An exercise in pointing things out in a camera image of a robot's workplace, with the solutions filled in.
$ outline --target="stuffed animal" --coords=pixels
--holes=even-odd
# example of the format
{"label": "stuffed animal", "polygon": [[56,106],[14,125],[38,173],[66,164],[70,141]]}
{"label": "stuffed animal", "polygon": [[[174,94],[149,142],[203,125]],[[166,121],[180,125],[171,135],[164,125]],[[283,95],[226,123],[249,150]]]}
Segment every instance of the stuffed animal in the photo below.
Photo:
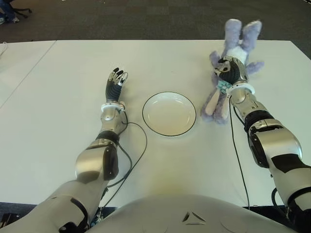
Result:
{"label": "stuffed animal", "polygon": [[[256,40],[261,31],[261,22],[254,21],[247,24],[242,31],[242,42],[239,43],[242,23],[237,19],[230,19],[225,24],[225,49],[220,57],[216,51],[209,56],[214,68],[218,66],[218,61],[224,56],[238,58],[244,65],[248,63],[248,55],[255,48]],[[248,75],[259,71],[264,66],[264,62],[253,62],[246,66]],[[215,120],[218,124],[226,124],[229,115],[229,98],[221,88],[221,81],[218,76],[212,74],[214,90],[208,96],[203,105],[201,116],[210,122]]]}

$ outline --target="robot finger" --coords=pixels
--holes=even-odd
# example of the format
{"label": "robot finger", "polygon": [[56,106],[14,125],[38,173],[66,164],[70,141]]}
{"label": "robot finger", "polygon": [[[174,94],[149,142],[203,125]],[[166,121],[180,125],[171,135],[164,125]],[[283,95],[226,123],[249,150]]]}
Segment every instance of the robot finger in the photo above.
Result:
{"label": "robot finger", "polygon": [[113,82],[117,83],[120,75],[123,74],[123,70],[118,71],[114,76],[113,76]]}
{"label": "robot finger", "polygon": [[127,72],[123,73],[123,74],[120,76],[119,81],[118,81],[118,85],[119,85],[119,86],[123,86],[123,85],[124,85],[125,81],[127,80],[127,76],[128,76],[128,73],[127,73]]}
{"label": "robot finger", "polygon": [[116,72],[118,72],[118,71],[119,71],[119,68],[115,68],[115,69],[110,73],[108,80],[109,80],[109,81],[112,81],[114,75],[115,75]]}

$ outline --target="black joint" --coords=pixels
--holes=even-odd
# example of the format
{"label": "black joint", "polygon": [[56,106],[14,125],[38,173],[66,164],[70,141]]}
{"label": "black joint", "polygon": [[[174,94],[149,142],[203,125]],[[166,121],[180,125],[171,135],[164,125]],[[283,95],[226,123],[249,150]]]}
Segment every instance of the black joint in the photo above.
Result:
{"label": "black joint", "polygon": [[117,145],[119,142],[119,138],[120,138],[119,135],[117,135],[115,132],[103,131],[97,136],[96,140],[97,139],[108,139]]}
{"label": "black joint", "polygon": [[105,148],[103,156],[104,180],[113,180],[119,172],[117,149],[114,146]]}
{"label": "black joint", "polygon": [[87,224],[88,214],[86,208],[78,200],[74,198],[71,198],[70,201],[81,210],[81,212],[84,215],[84,218],[78,226],[76,226],[73,222],[67,222],[64,226],[59,228],[58,231],[60,233],[83,233],[88,229]]}
{"label": "black joint", "polygon": [[251,112],[245,117],[245,127],[244,130],[248,133],[249,128],[260,120],[267,120],[267,119],[274,119],[273,116],[270,115],[267,111],[264,110],[257,110]]}
{"label": "black joint", "polygon": [[300,233],[311,232],[311,209],[301,210],[295,200],[288,204],[290,209],[288,218],[295,225],[296,230]]}
{"label": "black joint", "polygon": [[297,154],[282,154],[271,160],[274,166],[284,173],[298,168],[311,168],[311,166],[305,165]]}
{"label": "black joint", "polygon": [[248,145],[252,151],[256,164],[260,167],[269,168],[267,156],[256,134],[248,137]]}

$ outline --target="table surface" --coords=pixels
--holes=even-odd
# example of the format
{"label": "table surface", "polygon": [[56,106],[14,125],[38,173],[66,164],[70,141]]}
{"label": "table surface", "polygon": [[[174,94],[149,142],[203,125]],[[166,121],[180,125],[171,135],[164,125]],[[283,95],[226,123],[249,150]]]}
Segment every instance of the table surface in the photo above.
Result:
{"label": "table surface", "polygon": [[[221,40],[57,41],[0,108],[0,201],[40,203],[62,183],[74,179],[78,154],[96,137],[107,77],[115,67],[129,73],[120,100],[129,120],[147,132],[148,148],[108,206],[162,193],[200,194],[246,206],[230,125],[205,123],[200,109],[213,89],[208,55]],[[308,141],[311,61],[290,41],[258,41],[250,62],[265,67],[250,77],[256,97],[300,140],[303,162],[311,164]],[[177,137],[152,132],[142,107],[155,93],[173,91],[195,106],[193,128]],[[269,170],[253,160],[245,132],[233,117],[234,132],[251,205],[272,205]],[[135,162],[144,136],[129,125],[122,146]],[[128,161],[119,151],[121,177]],[[109,189],[101,205],[112,196]]]}
{"label": "table surface", "polygon": [[0,108],[55,41],[8,44],[0,57]]}

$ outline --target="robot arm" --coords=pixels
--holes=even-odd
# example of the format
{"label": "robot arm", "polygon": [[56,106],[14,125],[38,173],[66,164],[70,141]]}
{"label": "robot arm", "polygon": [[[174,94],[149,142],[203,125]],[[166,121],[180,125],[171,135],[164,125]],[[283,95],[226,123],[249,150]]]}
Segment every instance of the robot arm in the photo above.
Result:
{"label": "robot arm", "polygon": [[310,228],[311,167],[301,161],[299,141],[256,100],[237,58],[226,56],[219,62],[216,73],[232,85],[227,93],[244,122],[255,162],[271,172],[289,220],[298,229]]}
{"label": "robot arm", "polygon": [[61,185],[27,216],[0,230],[27,233],[85,232],[96,214],[107,184],[118,174],[117,145],[126,127],[125,106],[119,103],[127,73],[115,69],[106,86],[102,128],[76,161],[76,179]]}

